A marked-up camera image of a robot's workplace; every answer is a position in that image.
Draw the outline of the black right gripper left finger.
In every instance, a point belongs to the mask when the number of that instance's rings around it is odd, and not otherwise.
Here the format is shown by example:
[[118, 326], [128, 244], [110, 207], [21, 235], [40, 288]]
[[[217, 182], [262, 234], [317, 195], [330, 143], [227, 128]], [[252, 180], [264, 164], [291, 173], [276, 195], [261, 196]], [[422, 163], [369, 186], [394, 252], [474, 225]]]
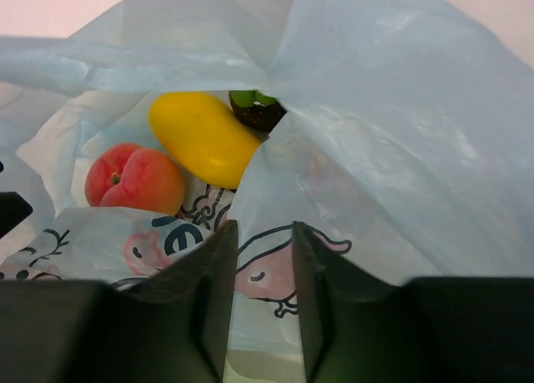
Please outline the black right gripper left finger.
[[91, 280], [1, 283], [4, 382], [221, 382], [238, 225], [127, 290]]

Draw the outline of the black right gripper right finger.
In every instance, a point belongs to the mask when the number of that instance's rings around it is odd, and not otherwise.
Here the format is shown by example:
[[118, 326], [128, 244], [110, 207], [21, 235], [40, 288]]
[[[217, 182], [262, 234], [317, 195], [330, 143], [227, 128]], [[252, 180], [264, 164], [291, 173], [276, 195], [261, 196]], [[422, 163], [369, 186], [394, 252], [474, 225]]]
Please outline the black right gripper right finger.
[[307, 224], [292, 229], [308, 382], [530, 382], [530, 278], [367, 274]]

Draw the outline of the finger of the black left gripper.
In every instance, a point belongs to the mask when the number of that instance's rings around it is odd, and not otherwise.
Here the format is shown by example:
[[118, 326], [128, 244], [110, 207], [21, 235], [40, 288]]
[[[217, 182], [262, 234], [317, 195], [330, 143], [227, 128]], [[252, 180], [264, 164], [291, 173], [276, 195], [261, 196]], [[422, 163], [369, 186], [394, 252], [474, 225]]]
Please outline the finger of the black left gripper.
[[0, 193], [0, 238], [3, 238], [31, 213], [33, 207], [16, 192]]

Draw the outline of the orange fake fruit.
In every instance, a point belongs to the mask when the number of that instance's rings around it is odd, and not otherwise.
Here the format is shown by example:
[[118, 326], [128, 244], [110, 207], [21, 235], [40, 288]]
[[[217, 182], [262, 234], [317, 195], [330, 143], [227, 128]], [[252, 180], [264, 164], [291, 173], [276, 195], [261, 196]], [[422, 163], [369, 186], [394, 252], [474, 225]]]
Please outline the orange fake fruit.
[[167, 154], [123, 143], [95, 160], [84, 192], [92, 207], [126, 207], [174, 216], [184, 202], [185, 181]]

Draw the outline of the yellow fake fruit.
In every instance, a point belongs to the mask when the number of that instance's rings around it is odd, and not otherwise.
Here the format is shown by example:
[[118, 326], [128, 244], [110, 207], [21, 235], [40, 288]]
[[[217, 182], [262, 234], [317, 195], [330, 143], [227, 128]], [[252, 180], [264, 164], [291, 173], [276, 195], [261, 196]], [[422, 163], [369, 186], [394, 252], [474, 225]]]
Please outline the yellow fake fruit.
[[191, 174], [237, 189], [261, 141], [219, 98], [203, 92], [165, 93], [149, 110], [149, 126]]

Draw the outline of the blue printed plastic bag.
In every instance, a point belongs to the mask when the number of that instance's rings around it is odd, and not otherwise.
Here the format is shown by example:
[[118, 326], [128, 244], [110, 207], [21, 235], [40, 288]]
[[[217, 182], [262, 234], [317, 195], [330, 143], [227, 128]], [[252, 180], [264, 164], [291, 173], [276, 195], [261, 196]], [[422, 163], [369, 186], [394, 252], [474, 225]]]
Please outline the blue printed plastic bag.
[[[233, 113], [233, 90], [287, 113], [244, 125], [261, 145], [224, 189], [166, 150], [149, 110], [203, 92]], [[88, 204], [88, 171], [123, 143], [179, 166], [176, 215]], [[235, 221], [221, 382], [308, 382], [295, 223], [388, 285], [533, 281], [533, 71], [445, 0], [124, 0], [68, 38], [2, 37], [2, 192], [33, 212], [1, 238], [1, 283], [127, 290]]]

